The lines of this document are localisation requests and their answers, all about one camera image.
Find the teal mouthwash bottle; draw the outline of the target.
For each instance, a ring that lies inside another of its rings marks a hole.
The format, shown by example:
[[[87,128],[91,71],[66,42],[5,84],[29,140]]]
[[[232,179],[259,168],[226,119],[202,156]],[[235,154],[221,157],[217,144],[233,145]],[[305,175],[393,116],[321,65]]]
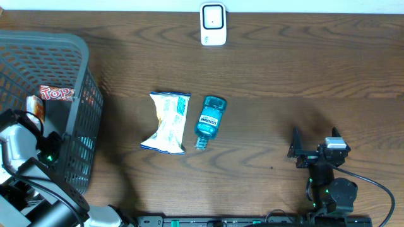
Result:
[[[196,149],[205,150],[208,141],[216,138],[226,108],[227,102],[223,98],[205,97],[201,114],[194,129],[198,137],[194,146]]]

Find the cream snack bag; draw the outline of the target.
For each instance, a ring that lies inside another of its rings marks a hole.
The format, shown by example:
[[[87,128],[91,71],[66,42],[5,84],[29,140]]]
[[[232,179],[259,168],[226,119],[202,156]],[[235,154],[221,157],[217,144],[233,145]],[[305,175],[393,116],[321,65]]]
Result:
[[[191,94],[151,92],[150,97],[156,107],[158,128],[140,147],[166,154],[184,154],[182,139]]]

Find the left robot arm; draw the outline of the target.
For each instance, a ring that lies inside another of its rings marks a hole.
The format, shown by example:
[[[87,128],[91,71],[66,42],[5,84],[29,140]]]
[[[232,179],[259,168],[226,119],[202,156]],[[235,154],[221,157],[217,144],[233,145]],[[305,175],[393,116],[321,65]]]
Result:
[[[33,113],[1,114],[2,226],[137,226],[119,208],[83,197],[93,141],[32,122]]]

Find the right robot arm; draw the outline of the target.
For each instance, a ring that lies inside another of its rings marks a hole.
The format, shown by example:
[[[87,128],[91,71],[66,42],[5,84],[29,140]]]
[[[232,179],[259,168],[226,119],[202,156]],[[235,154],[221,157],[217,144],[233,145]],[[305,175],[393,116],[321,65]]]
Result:
[[[306,196],[316,212],[324,215],[346,215],[353,211],[357,184],[346,178],[335,178],[334,170],[344,164],[351,151],[337,128],[332,135],[318,144],[315,150],[305,150],[298,130],[292,133],[287,156],[296,159],[297,168],[307,168],[309,179]]]

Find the white barcode scanner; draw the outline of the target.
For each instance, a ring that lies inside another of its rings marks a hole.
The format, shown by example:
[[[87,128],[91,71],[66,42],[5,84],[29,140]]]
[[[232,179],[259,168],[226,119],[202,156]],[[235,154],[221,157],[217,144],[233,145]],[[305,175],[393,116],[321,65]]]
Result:
[[[201,44],[224,45],[227,41],[227,11],[222,3],[204,3],[199,11]]]

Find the small orange snack packet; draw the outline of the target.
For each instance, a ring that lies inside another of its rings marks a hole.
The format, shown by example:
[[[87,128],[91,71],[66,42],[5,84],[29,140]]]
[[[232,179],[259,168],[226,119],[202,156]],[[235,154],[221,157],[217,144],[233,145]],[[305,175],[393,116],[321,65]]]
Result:
[[[35,96],[28,96],[26,99],[27,117],[34,123],[44,123],[45,110],[42,100]]]

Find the red Top candy bar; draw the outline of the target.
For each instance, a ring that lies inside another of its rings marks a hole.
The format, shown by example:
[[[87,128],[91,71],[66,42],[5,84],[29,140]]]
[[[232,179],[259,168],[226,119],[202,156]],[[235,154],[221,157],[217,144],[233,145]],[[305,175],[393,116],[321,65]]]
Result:
[[[74,89],[72,88],[58,88],[55,86],[40,85],[40,98],[43,100],[52,101],[73,101]]]

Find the grey plastic basket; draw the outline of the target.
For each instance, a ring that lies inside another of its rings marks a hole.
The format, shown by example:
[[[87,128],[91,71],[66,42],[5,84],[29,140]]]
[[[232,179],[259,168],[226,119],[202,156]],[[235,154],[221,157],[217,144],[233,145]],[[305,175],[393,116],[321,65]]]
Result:
[[[103,109],[102,94],[88,68],[89,50],[72,34],[1,31],[1,111],[24,110],[40,86],[70,88],[73,99],[44,102],[45,135],[63,143],[51,168],[78,192],[90,182]]]

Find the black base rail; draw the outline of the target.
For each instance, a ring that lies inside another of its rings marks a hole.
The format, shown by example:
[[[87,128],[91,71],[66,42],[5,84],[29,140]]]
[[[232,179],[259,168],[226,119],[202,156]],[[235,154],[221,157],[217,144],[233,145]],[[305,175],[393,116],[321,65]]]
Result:
[[[246,217],[208,217],[183,218],[162,216],[139,216],[136,218],[139,227],[259,227],[259,226],[296,226],[296,227],[372,227],[370,218],[318,218],[306,221],[286,216],[270,216],[268,218]]]

